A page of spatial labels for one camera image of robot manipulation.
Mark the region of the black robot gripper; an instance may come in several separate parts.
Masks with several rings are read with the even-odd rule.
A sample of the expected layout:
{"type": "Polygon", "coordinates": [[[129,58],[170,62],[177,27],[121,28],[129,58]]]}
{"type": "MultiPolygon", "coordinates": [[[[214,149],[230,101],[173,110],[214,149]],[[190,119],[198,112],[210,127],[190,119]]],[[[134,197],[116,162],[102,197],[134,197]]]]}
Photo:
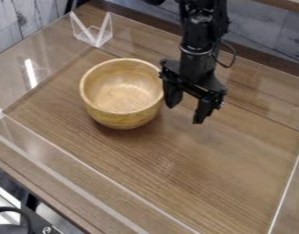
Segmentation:
{"type": "Polygon", "coordinates": [[[160,60],[161,71],[158,77],[162,80],[164,103],[172,109],[181,102],[182,93],[200,99],[193,112],[192,122],[201,124],[213,109],[218,109],[222,103],[226,87],[216,78],[214,71],[201,70],[200,65],[188,65],[181,70],[180,62],[170,58],[160,60]]]}

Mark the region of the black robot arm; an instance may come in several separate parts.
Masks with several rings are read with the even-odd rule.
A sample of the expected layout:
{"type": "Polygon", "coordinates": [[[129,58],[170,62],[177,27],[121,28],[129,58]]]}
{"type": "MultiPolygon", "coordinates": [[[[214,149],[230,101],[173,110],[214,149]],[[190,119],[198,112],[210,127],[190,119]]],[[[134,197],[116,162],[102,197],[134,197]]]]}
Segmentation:
{"type": "Polygon", "coordinates": [[[235,54],[235,49],[221,42],[226,34],[229,19],[226,0],[177,0],[181,25],[181,40],[178,43],[178,60],[164,58],[160,61],[164,103],[173,108],[188,93],[197,100],[192,122],[201,123],[206,116],[222,104],[226,87],[218,81],[214,69],[218,61],[220,46],[225,46],[235,54]]]}

